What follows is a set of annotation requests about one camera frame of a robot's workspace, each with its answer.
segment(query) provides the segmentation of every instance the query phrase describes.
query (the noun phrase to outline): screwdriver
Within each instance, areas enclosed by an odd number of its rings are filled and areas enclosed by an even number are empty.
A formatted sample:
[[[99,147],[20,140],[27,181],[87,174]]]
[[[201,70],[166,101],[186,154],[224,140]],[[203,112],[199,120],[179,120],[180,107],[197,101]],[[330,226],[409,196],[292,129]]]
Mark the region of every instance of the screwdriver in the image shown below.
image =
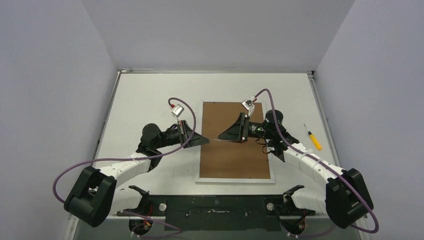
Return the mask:
[[[312,134],[311,131],[309,131],[308,127],[306,126],[306,124],[303,124],[305,126],[305,129],[307,131],[307,134],[309,135],[310,139],[312,140],[313,144],[315,145],[316,149],[321,150],[323,149],[321,147],[321,144],[318,142],[318,140],[315,138],[315,136]]]

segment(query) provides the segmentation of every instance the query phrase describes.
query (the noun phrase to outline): black mounting bracket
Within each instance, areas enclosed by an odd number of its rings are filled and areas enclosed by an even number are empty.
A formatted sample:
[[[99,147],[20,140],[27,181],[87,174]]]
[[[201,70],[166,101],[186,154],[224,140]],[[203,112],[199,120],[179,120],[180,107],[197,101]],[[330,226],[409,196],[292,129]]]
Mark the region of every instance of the black mounting bracket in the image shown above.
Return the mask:
[[[185,120],[179,121],[178,124],[171,125],[166,131],[161,131],[158,125],[149,123],[143,127],[140,143],[135,152],[144,154],[148,157],[160,155],[162,153],[158,151],[158,149],[177,144],[183,145],[192,132],[193,130]],[[184,148],[200,146],[208,144],[209,142],[209,139],[194,132],[193,137],[191,137]],[[162,157],[155,157],[150,160],[149,172],[159,165],[161,159]]]
[[[117,181],[92,166],[84,168],[73,185],[63,208],[92,227],[108,216]]]
[[[341,176],[355,188],[373,210],[374,204],[361,173],[354,168],[349,171],[342,170],[342,172]],[[340,228],[347,228],[368,213],[356,195],[339,178],[329,178],[325,190],[327,214]]]
[[[275,116],[277,118],[278,130],[288,143],[298,144],[299,141],[291,136],[282,125],[283,114],[280,111],[275,110]],[[288,146],[282,141],[277,131],[274,113],[272,110],[266,112],[265,120],[263,122],[251,122],[250,117],[245,115],[244,112],[241,112],[235,123],[218,136],[218,139],[234,143],[247,142],[248,138],[267,140],[267,146],[274,148],[271,150],[271,153],[281,161],[285,161],[283,152],[287,150]]]

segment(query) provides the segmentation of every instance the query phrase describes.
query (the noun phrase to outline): cable tie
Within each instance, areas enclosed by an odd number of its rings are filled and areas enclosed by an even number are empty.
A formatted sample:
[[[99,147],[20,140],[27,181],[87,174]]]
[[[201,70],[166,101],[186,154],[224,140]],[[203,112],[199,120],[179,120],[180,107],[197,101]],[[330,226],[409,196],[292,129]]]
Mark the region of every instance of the cable tie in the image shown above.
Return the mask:
[[[314,150],[312,150],[311,148],[309,148],[307,151],[305,151],[300,157],[299,160],[302,160],[306,154],[311,154]]]
[[[318,161],[315,162],[315,164],[312,166],[312,169],[315,169],[315,167],[321,162],[321,158],[318,158]]]

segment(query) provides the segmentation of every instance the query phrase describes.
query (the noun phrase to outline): black metal base plate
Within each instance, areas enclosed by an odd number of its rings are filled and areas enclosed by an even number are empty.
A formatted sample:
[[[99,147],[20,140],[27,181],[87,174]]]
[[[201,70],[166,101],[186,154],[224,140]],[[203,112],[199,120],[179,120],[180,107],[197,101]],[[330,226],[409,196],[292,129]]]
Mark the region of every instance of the black metal base plate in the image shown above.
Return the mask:
[[[166,204],[165,211],[159,210],[161,203]],[[273,203],[275,210],[267,210],[268,203]],[[279,216],[303,215],[302,211],[289,212],[284,208],[283,195],[150,195],[147,205],[153,206],[151,216],[165,215],[166,223],[185,231],[281,231],[275,211]],[[141,209],[131,211],[147,214]]]

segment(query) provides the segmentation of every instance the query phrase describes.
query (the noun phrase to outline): yellow screwdriver handle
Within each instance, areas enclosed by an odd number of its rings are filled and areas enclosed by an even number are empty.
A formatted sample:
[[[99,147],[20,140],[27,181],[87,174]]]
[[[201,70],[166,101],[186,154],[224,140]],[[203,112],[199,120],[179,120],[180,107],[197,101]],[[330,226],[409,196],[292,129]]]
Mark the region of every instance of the yellow screwdriver handle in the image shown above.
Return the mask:
[[[321,144],[318,142],[318,140],[315,138],[313,134],[309,134],[310,139],[312,140],[313,144],[315,145],[316,149],[321,150],[323,149],[321,147]]]

